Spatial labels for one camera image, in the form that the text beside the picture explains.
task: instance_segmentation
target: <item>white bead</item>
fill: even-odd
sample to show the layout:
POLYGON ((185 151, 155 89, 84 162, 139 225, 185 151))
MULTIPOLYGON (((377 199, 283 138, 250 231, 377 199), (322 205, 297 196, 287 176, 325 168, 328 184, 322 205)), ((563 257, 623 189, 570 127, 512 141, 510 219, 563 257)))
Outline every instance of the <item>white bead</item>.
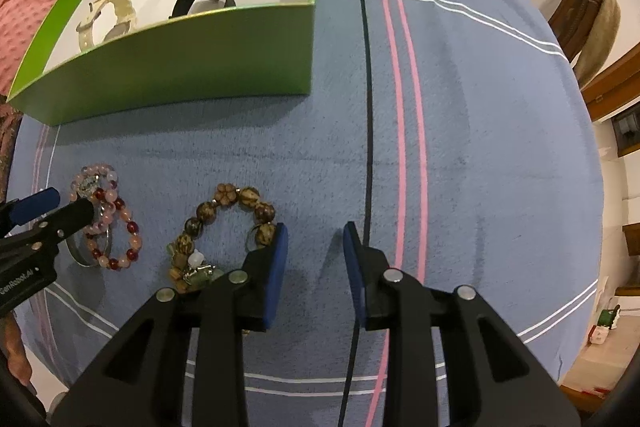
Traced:
POLYGON ((197 268, 204 261, 204 255, 198 250, 193 250, 193 253, 189 256, 188 263, 192 268, 197 268))

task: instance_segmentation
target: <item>green box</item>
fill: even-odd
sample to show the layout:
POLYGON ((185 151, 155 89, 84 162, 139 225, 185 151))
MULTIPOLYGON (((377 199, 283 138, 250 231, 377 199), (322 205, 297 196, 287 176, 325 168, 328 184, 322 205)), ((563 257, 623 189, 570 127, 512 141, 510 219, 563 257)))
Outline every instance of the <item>green box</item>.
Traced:
MULTIPOLYGON (((138 29, 80 53, 76 26, 91 1, 55 3, 12 84, 15 108, 56 125, 161 103, 310 90, 315 0, 236 0, 172 20, 175 0, 132 0, 138 29)), ((113 25, 107 8, 95 42, 99 25, 113 25)))

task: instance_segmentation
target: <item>metal rivet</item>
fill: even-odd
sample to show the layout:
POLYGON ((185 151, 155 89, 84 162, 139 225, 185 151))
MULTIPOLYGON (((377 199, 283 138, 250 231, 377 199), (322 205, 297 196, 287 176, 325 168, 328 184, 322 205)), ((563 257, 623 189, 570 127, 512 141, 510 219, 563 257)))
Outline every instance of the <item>metal rivet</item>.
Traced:
POLYGON ((156 292, 156 299, 160 302, 169 302, 175 297, 175 291, 171 288, 160 288, 156 292))
POLYGON ((472 301, 476 298, 476 290, 471 288, 471 286, 460 286, 460 288, 458 288, 458 296, 461 299, 465 299, 465 301, 472 301))
POLYGON ((389 282, 400 282, 402 280, 402 272, 396 268, 389 268, 385 270, 382 277, 389 282))
POLYGON ((229 274, 229 281, 231 284, 242 284, 243 282, 246 282, 247 279, 249 279, 249 276, 243 270, 234 270, 229 274))

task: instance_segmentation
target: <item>person's hand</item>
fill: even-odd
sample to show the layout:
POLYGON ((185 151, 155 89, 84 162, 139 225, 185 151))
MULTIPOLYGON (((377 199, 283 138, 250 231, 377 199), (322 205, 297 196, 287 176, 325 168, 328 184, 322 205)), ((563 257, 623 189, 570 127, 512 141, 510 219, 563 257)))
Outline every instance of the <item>person's hand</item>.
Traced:
POLYGON ((22 385, 28 385, 33 370, 24 350, 20 326, 12 313, 9 313, 2 322, 4 328, 0 327, 0 343, 6 350, 9 372, 20 380, 22 385))

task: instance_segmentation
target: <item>red and pink beaded bracelet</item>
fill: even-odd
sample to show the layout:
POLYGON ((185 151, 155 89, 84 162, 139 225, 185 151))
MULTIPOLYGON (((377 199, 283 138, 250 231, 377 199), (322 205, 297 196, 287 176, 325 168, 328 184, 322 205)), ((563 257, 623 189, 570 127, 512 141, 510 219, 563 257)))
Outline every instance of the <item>red and pink beaded bracelet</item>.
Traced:
POLYGON ((69 199, 75 201, 78 196, 88 198, 94 204, 99 205, 100 217, 95 223, 83 229, 86 245, 91 251, 92 257, 103 268, 111 270, 128 268, 132 261, 138 259, 138 252, 142 248, 142 238, 138 234, 140 231, 138 224, 132 219, 131 210, 118 195, 118 174, 115 169, 106 164, 83 167, 71 182, 69 199), (106 190, 100 186, 101 179, 107 181, 106 190), (127 232, 130 233, 130 248, 119 259, 108 257, 98 248, 96 241, 98 236, 106 234, 114 220, 117 219, 116 212, 120 219, 126 223, 127 232))

